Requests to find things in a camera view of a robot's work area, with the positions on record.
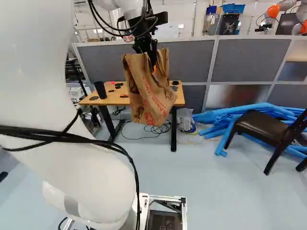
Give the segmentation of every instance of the metal frame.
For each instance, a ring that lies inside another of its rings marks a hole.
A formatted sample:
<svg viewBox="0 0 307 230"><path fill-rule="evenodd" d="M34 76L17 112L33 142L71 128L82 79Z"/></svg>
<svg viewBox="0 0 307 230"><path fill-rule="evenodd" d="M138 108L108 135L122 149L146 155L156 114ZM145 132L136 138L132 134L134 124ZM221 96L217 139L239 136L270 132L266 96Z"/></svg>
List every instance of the metal frame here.
<svg viewBox="0 0 307 230"><path fill-rule="evenodd" d="M146 229L149 217L148 214L150 213L149 210L152 202L156 202L181 214L182 230L188 230L188 223L187 223L188 207L187 207L187 199L184 196L149 195L149 200L147 200L148 198L147 194L140 193L140 196L141 196L140 200L144 199L144 206L142 206L142 213L141 213L140 230ZM179 204L179 209L174 208L173 207L174 204ZM70 230L74 222L75 222L74 220L68 218L63 230Z"/></svg>
<svg viewBox="0 0 307 230"><path fill-rule="evenodd" d="M187 199L184 196L160 196L160 195L150 195L150 200L156 202L160 205L163 205L173 211L181 214L182 220L182 230L188 230L188 207L187 207ZM173 204L179 204L180 209L174 210L172 207Z"/></svg>
<svg viewBox="0 0 307 230"><path fill-rule="evenodd" d="M284 56L284 58L283 58L283 60L282 60L282 63L280 64L280 67L279 67L279 69L278 69L278 71L277 71L277 73L276 73L276 76L275 76L274 80L273 80L273 83L272 83L271 87L269 88L269 91L268 91L268 93L267 93L267 96L266 96L265 101L268 100L268 98L269 98L269 96L270 96L270 94L271 94L271 92L272 92L274 86L276 85L276 83L277 83L277 81L278 81L279 75L280 75L280 73L282 72L283 67L284 67L284 65L285 65L285 63L286 63L287 56L288 56L288 55L291 53L291 51L292 51L292 47L293 47L294 42L295 42L294 40L291 40L291 42L290 42L290 44L289 44L289 47L288 47L288 49L287 49L287 52L286 52L286 54L285 54L285 56Z"/></svg>
<svg viewBox="0 0 307 230"><path fill-rule="evenodd" d="M212 79L212 74L213 74L213 69L214 69L214 64L215 64L215 58L218 50L218 45L220 40L239 40L239 39L286 39L286 40L291 40L290 45L287 49L287 52L281 62L281 65L279 67L278 72L276 73L274 80L273 81L224 81L224 82L211 82ZM204 82L183 82L182 85L206 85L206 91L204 95L204 100L203 100L203 106L202 110L204 111L206 108L206 102L208 99L208 94L210 90L210 85L250 85L250 84L255 84L255 85L271 85L267 95L266 95L266 100L269 98L273 88L275 85L280 85L280 84L302 84L302 85L307 85L307 77L305 78L304 81L278 81L278 77L284 67L285 62L287 61L287 56L291 53L293 50L293 46L295 41L298 40L306 40L307 41L307 36L293 36L293 35L257 35L257 34L251 34L251 35L228 35L228 36L221 36L221 35L214 35L214 36L202 36L202 37L190 37L190 38L170 38L170 39L159 39L160 43L167 43L167 42L189 42L189 41L205 41L205 40L214 40L214 45L213 45L213 50L212 50L212 57L211 57L211 63L210 63L210 68L209 68L209 73L208 73L208 78L207 81ZM74 43L73 48L74 51L77 55L77 58L79 60L80 66L82 68L82 71L84 73L84 76L86 80L91 83L86 69L84 67L84 64L82 62L80 53L78 52L78 47L84 47L84 46L113 46L113 45L131 45L132 43L126 43L123 40L119 41L110 41L110 42L90 42L90 43Z"/></svg>

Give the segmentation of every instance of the gray partition wall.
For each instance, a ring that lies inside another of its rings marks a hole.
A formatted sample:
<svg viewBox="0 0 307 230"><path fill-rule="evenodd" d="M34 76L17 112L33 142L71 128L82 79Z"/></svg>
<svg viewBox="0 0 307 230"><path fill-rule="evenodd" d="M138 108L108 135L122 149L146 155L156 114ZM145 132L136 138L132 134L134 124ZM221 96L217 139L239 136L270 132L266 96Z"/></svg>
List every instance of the gray partition wall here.
<svg viewBox="0 0 307 230"><path fill-rule="evenodd" d="M169 47L170 79L183 82L186 107L205 109L268 101L307 107L306 62L286 62L302 36L206 36L159 40ZM95 81L124 81L121 55L134 53L131 44L74 44L84 75Z"/></svg>

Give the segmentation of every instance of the brown paper bag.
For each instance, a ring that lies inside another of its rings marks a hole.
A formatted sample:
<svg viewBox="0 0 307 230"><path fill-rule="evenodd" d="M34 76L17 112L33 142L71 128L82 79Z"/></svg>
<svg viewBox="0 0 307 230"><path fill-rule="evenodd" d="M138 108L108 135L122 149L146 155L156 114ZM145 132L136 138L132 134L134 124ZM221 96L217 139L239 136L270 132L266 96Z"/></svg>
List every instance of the brown paper bag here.
<svg viewBox="0 0 307 230"><path fill-rule="evenodd" d="M175 100L169 87L168 48L157 51L158 61L152 70L147 54L126 54L122 57L130 97L132 121L161 126Z"/></svg>

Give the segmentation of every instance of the cable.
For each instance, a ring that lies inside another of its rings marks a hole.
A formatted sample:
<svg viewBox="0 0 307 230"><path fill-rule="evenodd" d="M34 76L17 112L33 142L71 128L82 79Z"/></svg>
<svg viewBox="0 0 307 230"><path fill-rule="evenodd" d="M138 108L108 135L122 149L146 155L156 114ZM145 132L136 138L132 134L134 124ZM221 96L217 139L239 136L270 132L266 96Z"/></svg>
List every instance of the cable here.
<svg viewBox="0 0 307 230"><path fill-rule="evenodd" d="M156 19L155 19L154 23L148 28L148 30L146 30L144 33L142 33L142 34L140 34L140 35L137 35L135 38L141 37L141 36L143 36L144 34L150 32L150 31L155 27L155 25L158 23L158 17L155 17L155 18L156 18Z"/></svg>
<svg viewBox="0 0 307 230"><path fill-rule="evenodd" d="M137 26L142 22L142 20L145 18L145 16L146 16L146 11L147 11L147 1L146 1L146 0L143 0L142 15L141 15L139 21L138 21L137 23L135 23L133 26L129 27L129 28L126 28L126 29L117 29L117 28L113 27L112 25L108 24L108 23L100 16L100 14L98 13L96 7L94 6L94 3L93 3L92 0L88 0L88 3L89 3L90 5L92 5L92 8L93 8L93 10L96 12L98 18L99 18L101 21L103 21L104 24L105 24L106 26L108 26L109 28L111 28L111 29L113 29L113 30L116 30L116 31L129 31L129 30L134 29L134 28L137 27Z"/></svg>
<svg viewBox="0 0 307 230"><path fill-rule="evenodd" d="M267 18L273 18L273 17L266 17L266 18L262 19L261 22L263 22L263 20L265 20L265 19L267 19Z"/></svg>
<svg viewBox="0 0 307 230"><path fill-rule="evenodd" d="M294 8L297 8L297 7L299 7L299 6L304 6L304 5L307 5L307 3L300 4L300 5L298 5L298 6L294 6L294 7L290 10L290 13L292 13L292 10L293 10Z"/></svg>
<svg viewBox="0 0 307 230"><path fill-rule="evenodd" d="M100 147L104 147L109 150L113 150L116 152L119 152L120 154L123 154L127 157L129 160L131 166L134 170L134 177L135 177L135 185L136 185L136 194L137 194L137 221L136 221L136 230L140 229L140 214L141 214L141 208L140 208L140 185L139 185L139 176L138 172L136 170L135 164L133 162L132 157L127 153L127 151L122 148L120 145L103 141L103 140L92 140L88 138L84 138L82 136L78 136L75 134L67 133L67 131L71 128L71 126L74 124L74 122L77 120L79 114L82 114L82 110L78 110L76 116L74 119L67 125L67 127L62 131L52 131L52 130L45 130L45 129L36 129L36 128L24 128L24 127L14 127L14 126L1 126L0 125L0 134L7 135L10 137L16 137L16 138L24 138L24 139L31 139L31 140L38 140L42 141L42 143L34 144L31 146L26 146L22 148L17 149L9 149L9 148L3 148L7 151L23 151L23 150L29 150L33 149L39 146L43 146L52 142L62 142L62 143L83 143L83 144L94 144L98 145ZM67 218L64 218L61 223L59 224L59 230L61 224L66 220Z"/></svg>
<svg viewBox="0 0 307 230"><path fill-rule="evenodd" d="M260 16L256 19L256 25L257 25L257 26L259 26L258 23L257 23L258 19L259 19L261 16L263 16L264 14L265 14L265 13L263 13L262 15L260 15Z"/></svg>
<svg viewBox="0 0 307 230"><path fill-rule="evenodd" d="M145 132L151 132L153 134L157 134L156 136L153 136L153 137L141 137L141 138L128 138L126 137L124 134L123 134L123 127L131 122L131 121L128 121L126 122L125 124L123 124L123 126L121 127L120 129L120 134L123 136L123 138L125 139L128 139L128 140L140 140L140 139L145 139L145 138L157 138L159 137L161 134L163 133L167 133L170 129L171 129L171 123L169 122L169 120L167 120L168 122L167 123L163 123L162 126L158 127L158 126L149 126L149 125L146 125L144 126L144 131Z"/></svg>
<svg viewBox="0 0 307 230"><path fill-rule="evenodd" d="M115 33L112 33L111 31L108 31L108 30L99 22L99 20L97 19L96 15L95 15L95 13L94 13L94 10L93 10L93 8L92 8L92 5L89 4L89 6L90 6L90 10L91 10L91 12L92 12L92 15L93 15L95 21L96 21L97 24L101 27L101 29L103 29L104 31L106 31L106 32L107 32L108 34L110 34L110 35L113 35L113 36L116 36L116 37L122 37L122 36L119 35L119 34L115 34Z"/></svg>
<svg viewBox="0 0 307 230"><path fill-rule="evenodd" d="M124 106L123 108L121 108L121 109L119 109L118 105L117 105L116 107L117 107L116 111L114 111L114 112L112 113L114 116L117 116L118 114L121 113L121 111L126 110L126 107L125 107L125 106Z"/></svg>
<svg viewBox="0 0 307 230"><path fill-rule="evenodd" d="M62 225L62 223L63 223L65 220L67 220L67 217L65 217L65 218L59 223L59 225L58 225L58 230L61 230L61 225Z"/></svg>

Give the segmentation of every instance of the tangled wires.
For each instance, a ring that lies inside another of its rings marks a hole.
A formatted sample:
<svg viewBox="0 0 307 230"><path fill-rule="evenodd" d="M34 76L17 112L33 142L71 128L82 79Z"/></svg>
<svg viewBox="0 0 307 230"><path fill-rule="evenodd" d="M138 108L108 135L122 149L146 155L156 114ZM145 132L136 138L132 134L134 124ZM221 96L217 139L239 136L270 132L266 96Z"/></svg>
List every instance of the tangled wires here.
<svg viewBox="0 0 307 230"><path fill-rule="evenodd" d="M121 130L120 130L120 133L121 135L125 138L125 139L128 139L128 140L140 140L140 139L145 139L145 138L157 138L158 136L160 136L161 134L163 133L167 133L170 129L171 129L171 123L169 122L169 120L167 120L167 122L163 123L161 126L149 126L149 125L146 125L144 126L144 131L145 132L150 132L150 133L153 133L153 134L156 134L156 136L152 136L152 137L141 137L141 138L128 138L126 137L124 134L123 134L123 127L129 123L131 121L128 121L126 122L122 127L121 127Z"/></svg>

